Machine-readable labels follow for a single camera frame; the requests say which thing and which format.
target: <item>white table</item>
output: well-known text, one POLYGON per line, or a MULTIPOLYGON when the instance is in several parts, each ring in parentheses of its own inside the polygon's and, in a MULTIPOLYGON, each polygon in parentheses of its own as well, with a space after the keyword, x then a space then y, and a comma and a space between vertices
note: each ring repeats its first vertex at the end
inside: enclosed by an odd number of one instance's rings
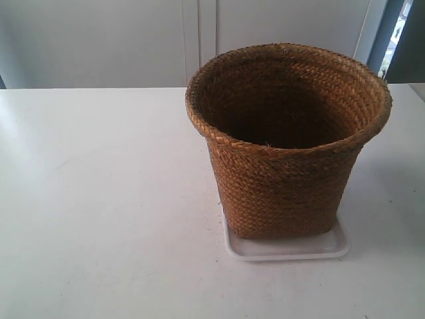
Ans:
POLYGON ((183 88, 0 92, 0 318, 423 318, 425 103, 394 108, 340 206, 341 260, 224 247, 183 88))

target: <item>woven texture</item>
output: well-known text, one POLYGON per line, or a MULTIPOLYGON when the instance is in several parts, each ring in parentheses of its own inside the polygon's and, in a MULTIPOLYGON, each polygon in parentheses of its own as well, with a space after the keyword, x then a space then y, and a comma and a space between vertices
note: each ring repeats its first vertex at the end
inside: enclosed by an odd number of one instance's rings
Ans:
POLYGON ((186 93, 228 224, 247 239, 329 231, 357 155, 391 104, 361 63, 292 44, 221 54, 186 93))

